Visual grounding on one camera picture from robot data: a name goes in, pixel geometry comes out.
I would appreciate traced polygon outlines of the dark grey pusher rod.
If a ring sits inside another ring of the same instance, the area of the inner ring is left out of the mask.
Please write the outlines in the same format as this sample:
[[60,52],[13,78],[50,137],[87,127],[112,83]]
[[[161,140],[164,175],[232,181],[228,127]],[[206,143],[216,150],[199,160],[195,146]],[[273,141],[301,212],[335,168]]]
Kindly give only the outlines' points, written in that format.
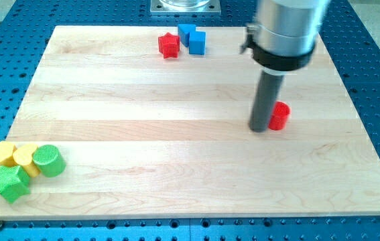
[[249,119],[249,128],[253,132],[261,133],[268,128],[283,77],[261,72]]

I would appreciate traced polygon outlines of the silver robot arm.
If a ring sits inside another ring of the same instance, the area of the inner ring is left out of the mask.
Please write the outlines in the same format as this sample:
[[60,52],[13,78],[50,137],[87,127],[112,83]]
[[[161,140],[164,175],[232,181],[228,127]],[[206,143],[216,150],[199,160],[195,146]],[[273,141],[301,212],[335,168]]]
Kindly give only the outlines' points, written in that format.
[[259,0],[256,14],[246,26],[241,53],[252,50],[261,66],[249,128],[261,133],[268,128],[283,82],[291,71],[306,66],[330,0]]

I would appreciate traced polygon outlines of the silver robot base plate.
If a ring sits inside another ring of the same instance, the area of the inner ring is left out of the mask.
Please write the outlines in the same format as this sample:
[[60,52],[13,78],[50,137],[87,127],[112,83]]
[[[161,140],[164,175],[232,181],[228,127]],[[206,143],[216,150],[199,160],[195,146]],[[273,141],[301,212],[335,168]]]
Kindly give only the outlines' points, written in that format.
[[220,0],[151,0],[149,10],[154,15],[220,14]]

